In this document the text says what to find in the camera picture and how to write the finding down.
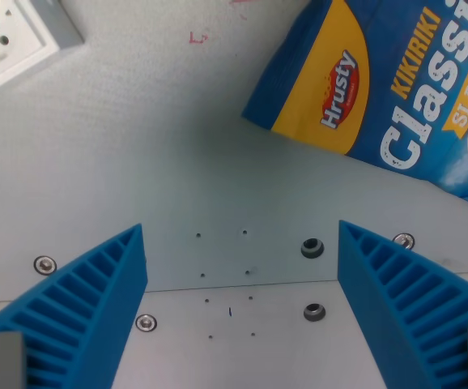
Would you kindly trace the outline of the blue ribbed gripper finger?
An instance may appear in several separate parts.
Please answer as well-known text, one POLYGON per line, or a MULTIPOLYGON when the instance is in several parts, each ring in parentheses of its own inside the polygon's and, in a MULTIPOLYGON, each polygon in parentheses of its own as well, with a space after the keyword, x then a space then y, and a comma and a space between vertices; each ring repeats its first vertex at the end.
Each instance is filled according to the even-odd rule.
POLYGON ((468 281, 342 220, 338 282, 388 388, 468 388, 468 281))
POLYGON ((28 388, 110 388, 147 287, 140 224, 56 270, 0 311, 28 388))

